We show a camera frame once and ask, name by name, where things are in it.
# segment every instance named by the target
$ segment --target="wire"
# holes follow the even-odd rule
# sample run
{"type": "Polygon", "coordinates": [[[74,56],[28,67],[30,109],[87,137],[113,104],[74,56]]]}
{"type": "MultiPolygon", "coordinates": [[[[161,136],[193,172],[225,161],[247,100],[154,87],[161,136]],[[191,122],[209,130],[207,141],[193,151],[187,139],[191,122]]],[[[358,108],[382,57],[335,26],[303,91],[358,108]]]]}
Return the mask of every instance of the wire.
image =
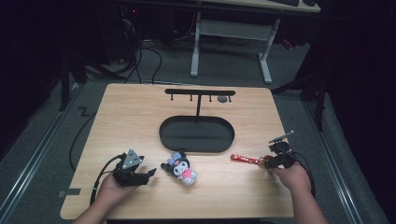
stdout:
{"type": "Polygon", "coordinates": [[[182,39],[190,38],[191,36],[194,36],[194,35],[190,35],[190,33],[191,33],[191,30],[192,30],[192,27],[194,27],[196,17],[197,17],[197,13],[195,12],[194,16],[192,17],[192,22],[191,22],[191,26],[190,26],[189,31],[185,35],[183,35],[181,38],[175,39],[174,41],[178,41],[178,40],[182,40],[182,39]]]}
{"type": "Polygon", "coordinates": [[[314,177],[312,176],[311,170],[309,169],[308,162],[306,161],[305,157],[302,154],[298,153],[298,152],[295,152],[295,151],[292,151],[292,150],[290,151],[290,152],[293,152],[293,153],[299,155],[301,158],[303,158],[304,162],[302,162],[301,160],[297,159],[291,153],[288,153],[288,151],[284,150],[283,148],[277,147],[277,149],[279,149],[279,150],[281,150],[283,152],[282,153],[283,156],[286,156],[286,154],[287,154],[288,156],[294,158],[305,169],[306,173],[308,174],[309,181],[311,182],[311,193],[312,193],[312,195],[315,198],[315,196],[316,196],[315,181],[314,181],[314,177]]]}
{"type": "Polygon", "coordinates": [[[214,48],[205,48],[205,47],[203,47],[203,45],[200,43],[199,44],[199,47],[201,48],[201,49],[206,49],[206,50],[215,50],[215,49],[219,49],[221,46],[222,46],[222,44],[223,44],[223,37],[219,37],[219,36],[207,36],[206,38],[202,38],[203,40],[204,39],[219,39],[219,43],[218,43],[218,45],[217,46],[215,46],[214,48]]]}
{"type": "MultiPolygon", "coordinates": [[[[142,60],[142,50],[139,50],[139,61],[137,61],[137,63],[134,65],[134,69],[132,69],[132,71],[129,73],[129,75],[125,78],[124,83],[127,83],[129,77],[130,77],[131,74],[134,72],[134,70],[137,70],[137,66],[140,64],[141,60],[142,60]]],[[[139,73],[137,73],[137,77],[139,78],[140,84],[142,84],[142,79],[140,78],[139,73]]]]}
{"type": "Polygon", "coordinates": [[[234,41],[234,38],[225,38],[223,41],[224,41],[224,43],[232,44],[232,45],[236,45],[236,46],[245,46],[245,45],[259,42],[258,40],[248,39],[248,40],[244,40],[244,42],[242,42],[242,43],[238,43],[237,41],[234,41]]]}
{"type": "Polygon", "coordinates": [[[122,21],[125,21],[128,24],[128,30],[127,31],[129,31],[129,29],[131,29],[131,27],[133,26],[132,23],[130,21],[128,21],[128,20],[125,20],[125,19],[122,19],[122,21]]]}
{"type": "Polygon", "coordinates": [[[155,75],[157,75],[157,72],[160,69],[161,65],[163,64],[163,57],[161,56],[161,54],[158,51],[156,51],[154,49],[146,49],[146,50],[150,50],[150,51],[156,53],[160,57],[160,64],[158,64],[157,69],[155,70],[154,74],[151,77],[151,84],[154,85],[154,78],[155,78],[155,75]]]}
{"type": "Polygon", "coordinates": [[[110,161],[108,161],[108,162],[106,163],[106,165],[103,167],[102,171],[99,173],[99,176],[96,178],[95,184],[93,185],[93,188],[92,188],[92,194],[91,194],[91,202],[90,202],[90,205],[93,204],[93,202],[95,201],[95,198],[96,198],[96,191],[98,190],[98,187],[99,187],[99,180],[100,180],[100,177],[105,173],[105,169],[107,168],[107,166],[108,166],[111,162],[113,162],[113,161],[116,160],[116,159],[121,159],[121,158],[122,158],[122,155],[118,155],[118,156],[114,157],[113,159],[111,159],[110,161]]]}
{"type": "Polygon", "coordinates": [[[174,41],[174,44],[177,45],[177,46],[181,46],[181,47],[192,46],[192,45],[194,45],[194,40],[189,40],[192,37],[194,37],[194,35],[189,35],[189,36],[186,36],[184,38],[179,38],[179,39],[174,41]],[[179,42],[182,42],[182,41],[187,42],[187,44],[180,44],[179,42]]]}
{"type": "Polygon", "coordinates": [[[76,171],[76,167],[73,165],[73,162],[72,162],[72,152],[73,152],[74,144],[77,142],[77,139],[78,139],[79,135],[81,134],[81,132],[82,132],[82,130],[85,128],[85,126],[87,126],[88,122],[90,122],[90,120],[91,120],[93,117],[96,116],[96,113],[97,113],[97,111],[94,112],[94,113],[85,121],[85,123],[82,125],[82,127],[78,130],[78,133],[77,133],[77,135],[75,136],[75,138],[74,138],[74,140],[73,140],[73,143],[72,143],[72,145],[71,145],[71,147],[70,147],[70,149],[69,149],[69,164],[70,164],[71,168],[73,169],[73,171],[76,171]]]}

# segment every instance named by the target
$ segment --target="cord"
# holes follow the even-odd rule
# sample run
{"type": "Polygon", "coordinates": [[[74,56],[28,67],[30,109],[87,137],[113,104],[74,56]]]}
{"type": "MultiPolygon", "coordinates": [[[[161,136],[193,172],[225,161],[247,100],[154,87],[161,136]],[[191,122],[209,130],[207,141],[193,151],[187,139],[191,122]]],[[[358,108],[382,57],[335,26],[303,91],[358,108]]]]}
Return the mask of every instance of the cord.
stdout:
{"type": "Polygon", "coordinates": [[[81,132],[82,132],[82,130],[85,128],[85,126],[87,126],[88,122],[90,122],[90,120],[91,120],[93,117],[96,116],[96,113],[97,113],[97,111],[94,112],[94,113],[85,121],[85,123],[82,125],[82,127],[78,130],[78,133],[76,134],[76,136],[75,136],[75,138],[74,138],[74,140],[73,140],[73,143],[72,143],[72,145],[71,145],[70,148],[69,148],[69,164],[70,164],[71,168],[73,169],[73,171],[76,171],[76,167],[73,165],[73,162],[72,162],[72,152],[73,152],[74,144],[77,142],[77,139],[78,139],[79,135],[81,134],[81,132]]]}
{"type": "Polygon", "coordinates": [[[160,57],[160,64],[158,64],[157,69],[155,70],[154,74],[153,74],[152,77],[151,77],[151,84],[154,85],[154,78],[155,78],[155,75],[157,75],[157,72],[158,72],[158,70],[160,69],[161,65],[163,64],[163,57],[161,56],[161,54],[160,54],[158,51],[156,51],[156,50],[154,50],[154,49],[147,49],[147,48],[142,48],[142,49],[150,50],[150,51],[156,53],[156,54],[160,57]]]}
{"type": "Polygon", "coordinates": [[[190,38],[191,36],[194,36],[194,35],[190,35],[190,33],[191,33],[192,28],[194,27],[196,17],[197,17],[197,13],[195,12],[194,16],[192,17],[192,22],[191,22],[191,26],[190,26],[189,31],[185,35],[183,35],[181,38],[175,39],[174,42],[178,41],[178,40],[185,39],[185,38],[190,38]]]}
{"type": "Polygon", "coordinates": [[[93,185],[93,188],[92,188],[92,194],[91,194],[91,202],[90,202],[90,205],[93,204],[93,202],[95,201],[95,198],[96,198],[96,191],[98,190],[98,187],[99,187],[99,180],[100,180],[100,177],[101,177],[104,173],[109,173],[109,172],[105,172],[105,169],[107,168],[107,166],[108,166],[111,162],[113,162],[113,161],[116,160],[116,159],[122,159],[122,155],[118,155],[118,156],[114,157],[113,159],[111,159],[110,161],[108,161],[108,162],[106,163],[106,165],[103,167],[102,171],[99,173],[99,176],[96,178],[95,184],[93,185]]]}
{"type": "MultiPolygon", "coordinates": [[[[137,66],[140,64],[141,60],[142,60],[142,50],[139,50],[139,61],[137,61],[137,63],[136,63],[135,66],[134,66],[134,69],[132,69],[132,71],[129,73],[129,75],[125,78],[124,83],[127,83],[129,77],[130,77],[131,74],[134,72],[134,70],[137,70],[137,66]]],[[[140,84],[142,84],[142,79],[140,78],[139,73],[137,73],[137,77],[139,78],[140,84]]]]}
{"type": "Polygon", "coordinates": [[[184,37],[184,38],[179,38],[179,39],[177,39],[177,40],[174,40],[174,44],[175,45],[178,45],[178,46],[181,46],[181,47],[189,47],[189,46],[193,46],[194,45],[194,40],[189,40],[189,39],[191,39],[191,38],[193,38],[193,37],[195,37],[195,35],[189,35],[189,36],[186,36],[186,37],[184,37]],[[180,44],[179,42],[181,42],[181,41],[188,41],[187,42],[187,44],[180,44]]]}
{"type": "Polygon", "coordinates": [[[202,44],[203,43],[201,43],[202,41],[200,41],[200,44],[199,44],[199,47],[200,47],[200,49],[206,49],[206,50],[215,50],[215,49],[219,49],[221,46],[222,46],[222,44],[223,44],[223,40],[224,40],[224,38],[223,37],[220,37],[220,36],[211,36],[211,37],[207,37],[206,39],[219,39],[219,43],[218,43],[218,45],[217,46],[215,46],[214,48],[211,48],[211,49],[209,49],[209,48],[204,48],[203,46],[202,46],[202,44]]]}
{"type": "Polygon", "coordinates": [[[311,193],[312,193],[312,195],[315,198],[315,196],[316,196],[315,181],[314,181],[314,177],[312,176],[311,170],[309,169],[308,162],[306,161],[305,157],[302,154],[298,153],[298,152],[292,151],[295,154],[299,155],[301,158],[303,158],[304,161],[301,161],[301,160],[297,159],[294,155],[288,153],[282,147],[277,147],[277,149],[279,149],[279,150],[281,150],[283,152],[283,156],[286,156],[286,154],[287,154],[288,156],[294,158],[305,169],[306,173],[308,174],[309,181],[311,182],[311,193]]]}
{"type": "MultiPolygon", "coordinates": [[[[119,74],[121,74],[121,73],[124,73],[124,72],[128,71],[132,66],[133,66],[133,63],[132,63],[132,62],[129,62],[125,67],[121,68],[121,69],[118,70],[118,71],[114,71],[114,72],[112,72],[112,73],[113,73],[114,75],[119,75],[119,74]]],[[[87,68],[87,67],[84,67],[84,69],[85,69],[85,71],[86,71],[87,73],[89,73],[89,74],[91,74],[91,75],[94,75],[94,76],[102,76],[102,75],[103,75],[103,73],[94,72],[94,71],[92,71],[91,69],[89,69],[89,68],[87,68]]]]}
{"type": "Polygon", "coordinates": [[[225,39],[223,40],[224,43],[232,44],[232,45],[236,45],[236,46],[245,46],[245,45],[249,45],[249,44],[252,44],[252,43],[259,42],[258,40],[248,39],[248,40],[244,40],[243,43],[238,43],[238,42],[236,42],[236,41],[232,41],[232,40],[229,40],[229,39],[230,39],[230,38],[225,38],[225,39]]]}

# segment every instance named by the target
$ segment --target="robotic claw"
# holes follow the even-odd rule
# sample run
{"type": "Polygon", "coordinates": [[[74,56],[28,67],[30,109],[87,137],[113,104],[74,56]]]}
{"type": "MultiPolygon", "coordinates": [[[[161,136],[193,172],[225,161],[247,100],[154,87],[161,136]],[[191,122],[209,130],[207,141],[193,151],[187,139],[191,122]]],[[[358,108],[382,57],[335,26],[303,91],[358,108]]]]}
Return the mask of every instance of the robotic claw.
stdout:
{"type": "Polygon", "coordinates": [[[283,165],[285,168],[289,168],[296,161],[296,157],[295,157],[296,153],[291,151],[290,145],[287,142],[284,142],[283,140],[289,134],[292,134],[292,133],[294,133],[294,131],[291,131],[291,132],[286,133],[282,136],[279,136],[269,142],[269,143],[273,143],[271,146],[269,146],[269,148],[271,149],[271,151],[275,152],[276,156],[266,155],[266,156],[261,157],[258,160],[256,160],[256,159],[251,159],[248,157],[243,157],[243,156],[232,154],[231,160],[247,162],[250,164],[258,164],[258,165],[265,167],[267,169],[276,168],[279,165],[283,165]]]}
{"type": "Polygon", "coordinates": [[[145,159],[144,156],[137,156],[130,148],[128,154],[120,155],[121,161],[117,163],[113,171],[113,176],[122,187],[147,185],[149,178],[154,176],[156,168],[148,171],[146,174],[137,174],[134,171],[145,159]]]}
{"type": "Polygon", "coordinates": [[[271,151],[275,152],[276,156],[264,156],[260,158],[262,165],[267,168],[276,168],[279,165],[283,165],[285,168],[291,167],[296,161],[295,152],[290,150],[290,145],[283,140],[289,135],[294,133],[291,131],[278,138],[271,140],[269,143],[273,143],[269,148],[271,151]]]}

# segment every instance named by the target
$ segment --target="table top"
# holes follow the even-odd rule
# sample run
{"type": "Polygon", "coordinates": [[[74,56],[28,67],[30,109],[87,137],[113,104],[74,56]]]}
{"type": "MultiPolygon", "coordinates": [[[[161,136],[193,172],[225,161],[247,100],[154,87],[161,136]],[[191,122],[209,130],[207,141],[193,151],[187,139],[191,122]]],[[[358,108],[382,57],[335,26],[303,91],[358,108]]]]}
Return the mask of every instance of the table top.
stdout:
{"type": "Polygon", "coordinates": [[[268,0],[200,0],[202,2],[207,3],[220,3],[220,4],[230,4],[230,5],[239,5],[245,7],[266,7],[271,9],[281,9],[281,10],[289,10],[289,11],[301,11],[301,12],[320,12],[320,7],[318,4],[310,7],[305,4],[303,1],[300,1],[299,6],[293,7],[288,6],[286,4],[280,4],[277,2],[272,2],[268,0]]]}
{"type": "Polygon", "coordinates": [[[145,156],[137,173],[153,168],[157,172],[108,214],[109,219],[292,217],[290,192],[277,176],[255,164],[231,161],[232,154],[256,159],[273,154],[268,142],[284,133],[272,94],[265,88],[110,84],[70,185],[80,194],[66,196],[61,217],[74,219],[89,206],[101,169],[129,148],[145,156]],[[159,129],[169,117],[194,116],[197,97],[190,101],[189,95],[175,95],[171,101],[166,89],[235,91],[227,103],[202,97],[201,116],[228,120],[234,140],[220,153],[186,153],[197,173],[189,187],[161,168],[173,151],[162,145],[159,129]]]}

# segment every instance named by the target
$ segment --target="stuffed animal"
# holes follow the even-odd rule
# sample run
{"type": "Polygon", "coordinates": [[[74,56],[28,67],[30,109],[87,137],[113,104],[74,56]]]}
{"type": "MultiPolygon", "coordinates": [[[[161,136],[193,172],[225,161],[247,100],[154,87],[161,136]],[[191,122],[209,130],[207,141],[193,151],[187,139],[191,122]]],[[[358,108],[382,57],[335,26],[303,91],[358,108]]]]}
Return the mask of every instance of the stuffed animal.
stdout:
{"type": "Polygon", "coordinates": [[[190,168],[186,154],[182,151],[172,153],[171,159],[168,159],[168,163],[162,163],[161,168],[177,177],[185,186],[192,185],[197,177],[195,171],[190,168]]]}

